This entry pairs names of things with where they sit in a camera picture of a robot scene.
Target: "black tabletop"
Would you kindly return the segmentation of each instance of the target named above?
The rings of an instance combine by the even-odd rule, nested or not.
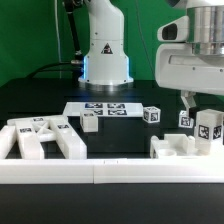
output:
[[[0,125],[8,119],[62,114],[67,102],[132,102],[161,109],[161,122],[141,118],[99,118],[99,132],[83,133],[79,118],[71,125],[87,144],[88,158],[149,158],[152,135],[193,135],[178,128],[184,106],[179,91],[137,81],[116,93],[79,89],[70,79],[15,79],[0,88]],[[217,97],[198,94],[201,109],[223,111]],[[54,142],[45,157],[61,158]],[[20,158],[15,145],[8,158]],[[0,185],[1,223],[223,223],[223,184],[52,184]]]

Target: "white platform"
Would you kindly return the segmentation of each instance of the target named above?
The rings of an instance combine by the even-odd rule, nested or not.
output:
[[[142,117],[143,106],[141,103],[102,103],[102,102],[85,102],[73,103],[68,102],[63,111],[64,116],[80,116],[83,110],[92,110],[97,116],[102,117]]]
[[[224,160],[0,160],[0,184],[224,183]]]

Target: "black cable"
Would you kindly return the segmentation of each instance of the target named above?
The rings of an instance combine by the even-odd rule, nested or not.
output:
[[[74,71],[80,71],[81,68],[75,68],[75,69],[47,69],[47,70],[42,70],[42,71],[39,71],[39,72],[74,72]]]
[[[33,78],[38,72],[41,72],[42,70],[46,69],[46,68],[52,68],[52,67],[56,67],[56,66],[60,66],[60,65],[71,65],[71,62],[57,62],[57,63],[52,63],[52,64],[48,64],[45,65],[43,67],[38,68],[37,70],[35,70],[34,72],[31,72],[29,75],[26,76],[26,78]]]
[[[141,27],[141,22],[140,22],[140,15],[139,15],[139,3],[138,3],[138,0],[135,0],[135,8],[136,8],[136,14],[137,14],[137,22],[138,22],[139,34],[140,34],[140,37],[142,39],[142,44],[143,44],[143,47],[144,47],[144,50],[145,50],[145,54],[146,54],[146,57],[147,57],[147,61],[149,63],[150,70],[152,72],[152,75],[155,77],[155,73],[154,73],[154,69],[153,69],[153,65],[152,65],[152,60],[151,60],[151,58],[149,56],[149,53],[148,53],[148,50],[147,50],[147,46],[146,46],[146,43],[145,43],[145,39],[144,39],[144,36],[143,36],[143,32],[142,32],[142,27]]]
[[[75,59],[82,60],[83,55],[82,55],[82,51],[81,51],[79,41],[78,41],[78,34],[77,34],[76,25],[75,25],[75,19],[74,19],[73,13],[67,13],[67,15],[68,15],[68,21],[69,21],[69,24],[70,24],[70,30],[71,30],[71,34],[72,34],[73,45],[74,45],[74,48],[75,48]]]

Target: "green background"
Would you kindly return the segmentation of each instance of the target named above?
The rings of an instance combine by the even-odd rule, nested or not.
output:
[[[138,29],[135,0],[111,0],[125,16],[125,52],[130,58],[130,75],[136,80],[153,79]],[[179,18],[183,10],[170,8],[165,0],[139,0],[143,37],[153,66],[159,46],[157,29]],[[89,18],[86,6],[74,13],[81,48],[89,49]],[[62,60],[73,59],[74,49],[67,16],[58,0]],[[58,62],[54,0],[7,0],[0,3],[0,85],[25,77],[45,64]],[[53,74],[38,74],[51,77]]]

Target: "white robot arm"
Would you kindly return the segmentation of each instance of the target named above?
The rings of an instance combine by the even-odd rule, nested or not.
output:
[[[186,8],[186,16],[158,30],[158,39],[167,42],[156,56],[159,86],[182,90],[183,98],[190,96],[187,107],[195,105],[191,92],[224,95],[224,1],[167,2]]]
[[[124,53],[124,16],[110,0],[84,0],[90,20],[90,50],[84,58],[81,87],[114,91],[129,87],[129,58]]]

